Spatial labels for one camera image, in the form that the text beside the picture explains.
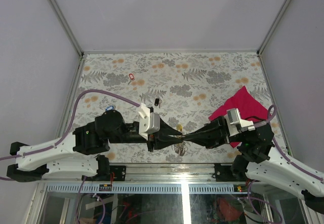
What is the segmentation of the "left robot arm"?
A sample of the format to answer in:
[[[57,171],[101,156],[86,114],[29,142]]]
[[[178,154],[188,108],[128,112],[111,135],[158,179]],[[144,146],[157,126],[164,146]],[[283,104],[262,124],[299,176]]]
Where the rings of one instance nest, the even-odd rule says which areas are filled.
[[[16,162],[7,167],[7,178],[112,181],[114,173],[104,155],[111,144],[144,143],[152,152],[180,143],[181,135],[152,110],[141,112],[139,121],[132,123],[126,123],[120,112],[108,110],[60,139],[34,146],[12,143],[10,154]]]

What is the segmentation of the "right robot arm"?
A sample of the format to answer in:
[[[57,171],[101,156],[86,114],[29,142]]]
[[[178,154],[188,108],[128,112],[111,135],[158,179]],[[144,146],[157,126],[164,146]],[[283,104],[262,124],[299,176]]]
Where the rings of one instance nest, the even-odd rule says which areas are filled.
[[[305,201],[308,208],[323,213],[323,173],[284,154],[275,144],[269,123],[260,125],[236,114],[220,116],[184,135],[184,140],[206,148],[240,142],[240,152],[230,167],[235,180],[265,182]]]

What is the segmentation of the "yellow tagged key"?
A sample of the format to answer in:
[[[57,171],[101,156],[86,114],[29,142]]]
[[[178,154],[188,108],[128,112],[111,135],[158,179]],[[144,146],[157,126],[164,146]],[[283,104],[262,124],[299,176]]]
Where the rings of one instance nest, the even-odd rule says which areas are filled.
[[[180,124],[178,124],[177,126],[176,126],[176,129],[177,129],[177,131],[179,131],[179,132],[183,132],[183,127],[182,127],[182,125],[180,125]]]

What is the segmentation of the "blue tagged key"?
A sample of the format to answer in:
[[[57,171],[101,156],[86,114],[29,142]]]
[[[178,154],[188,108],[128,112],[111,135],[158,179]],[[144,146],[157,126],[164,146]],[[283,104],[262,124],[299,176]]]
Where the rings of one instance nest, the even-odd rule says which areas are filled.
[[[114,110],[114,106],[111,105],[111,106],[108,106],[108,107],[105,109],[105,111],[109,111],[109,110]]]

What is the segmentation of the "large keyring with yellow grip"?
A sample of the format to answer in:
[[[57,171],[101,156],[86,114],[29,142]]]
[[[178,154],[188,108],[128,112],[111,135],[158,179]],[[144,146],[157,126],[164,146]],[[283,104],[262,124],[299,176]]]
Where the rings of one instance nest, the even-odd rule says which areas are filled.
[[[178,154],[179,156],[183,157],[188,150],[188,147],[186,146],[186,142],[182,141],[181,143],[177,143],[174,146],[175,153]]]

